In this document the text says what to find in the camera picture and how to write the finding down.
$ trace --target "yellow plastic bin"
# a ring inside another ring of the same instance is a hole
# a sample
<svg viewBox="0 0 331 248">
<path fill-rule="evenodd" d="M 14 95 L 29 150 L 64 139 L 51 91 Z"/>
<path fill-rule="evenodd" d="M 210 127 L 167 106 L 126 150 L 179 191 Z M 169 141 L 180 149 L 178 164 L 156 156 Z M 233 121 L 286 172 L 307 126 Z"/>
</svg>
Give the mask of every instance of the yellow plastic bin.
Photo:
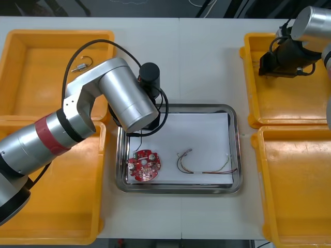
<svg viewBox="0 0 331 248">
<path fill-rule="evenodd" d="M 321 60 L 316 63 L 316 71 L 311 76 L 292 79 L 259 76 L 260 58 L 268 51 L 274 38 L 274 34 L 247 34 L 245 47 L 240 49 L 244 61 L 250 126 L 325 125 L 331 82 Z"/>
<path fill-rule="evenodd" d="M 0 121 L 0 140 L 30 121 Z M 96 133 L 57 157 L 31 189 L 27 205 L 0 227 L 0 244 L 90 244 L 103 227 L 100 219 L 105 142 Z M 30 175 L 34 180 L 41 170 Z"/>
<path fill-rule="evenodd" d="M 113 41 L 108 30 L 20 30 L 11 31 L 0 61 L 0 120 L 33 120 L 61 107 L 63 75 L 71 56 L 83 44 L 95 39 Z M 81 52 L 72 68 L 81 63 L 93 66 L 114 56 L 114 46 L 97 43 Z M 81 73 L 69 73 L 71 82 Z M 92 120 L 109 119 L 104 96 L 96 99 Z"/>
<path fill-rule="evenodd" d="M 263 234 L 277 248 L 331 245 L 331 130 L 261 127 L 255 148 Z"/>
</svg>

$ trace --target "white table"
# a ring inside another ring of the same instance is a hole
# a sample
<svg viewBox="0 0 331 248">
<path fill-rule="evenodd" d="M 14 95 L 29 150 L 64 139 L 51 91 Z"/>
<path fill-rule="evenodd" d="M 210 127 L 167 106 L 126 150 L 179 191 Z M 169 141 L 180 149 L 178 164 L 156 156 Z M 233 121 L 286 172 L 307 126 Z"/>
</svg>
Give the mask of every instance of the white table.
<svg viewBox="0 0 331 248">
<path fill-rule="evenodd" d="M 99 238 L 263 239 L 263 213 L 248 126 L 248 101 L 239 48 L 250 32 L 274 32 L 284 20 L 10 18 L 0 17 L 0 51 L 6 34 L 21 29 L 110 29 L 115 41 L 141 63 L 161 69 L 171 103 L 224 103 L 235 109 L 240 132 L 243 185 L 234 195 L 125 194 L 114 182 L 109 152 L 103 182 Z M 134 72 L 138 68 L 126 55 Z M 116 130 L 109 151 L 115 146 Z"/>
</svg>

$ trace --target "metal tray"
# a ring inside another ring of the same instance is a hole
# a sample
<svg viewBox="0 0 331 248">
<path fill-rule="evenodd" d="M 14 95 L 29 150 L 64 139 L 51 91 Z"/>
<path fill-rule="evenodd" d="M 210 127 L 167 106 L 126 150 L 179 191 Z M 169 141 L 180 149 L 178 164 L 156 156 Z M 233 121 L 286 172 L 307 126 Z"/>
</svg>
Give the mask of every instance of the metal tray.
<svg viewBox="0 0 331 248">
<path fill-rule="evenodd" d="M 235 111 L 225 104 L 169 104 L 169 113 L 227 113 L 229 120 L 229 140 L 232 169 L 232 184 L 163 184 L 129 183 L 126 161 L 129 156 L 129 137 L 118 128 L 116 151 L 116 185 L 126 193 L 147 194 L 231 194 L 239 190 L 243 176 L 240 162 L 239 135 Z"/>
</svg>

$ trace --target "red circuit board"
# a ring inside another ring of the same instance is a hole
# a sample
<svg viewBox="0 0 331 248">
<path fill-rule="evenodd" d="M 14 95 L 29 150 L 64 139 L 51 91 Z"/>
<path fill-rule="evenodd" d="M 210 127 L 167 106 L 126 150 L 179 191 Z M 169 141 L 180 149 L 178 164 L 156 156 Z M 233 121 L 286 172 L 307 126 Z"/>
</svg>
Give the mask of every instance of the red circuit board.
<svg viewBox="0 0 331 248">
<path fill-rule="evenodd" d="M 133 154 L 133 158 L 128 160 L 129 174 L 137 181 L 150 181 L 157 176 L 161 169 L 160 158 L 156 152 L 151 150 L 141 150 Z"/>
</svg>

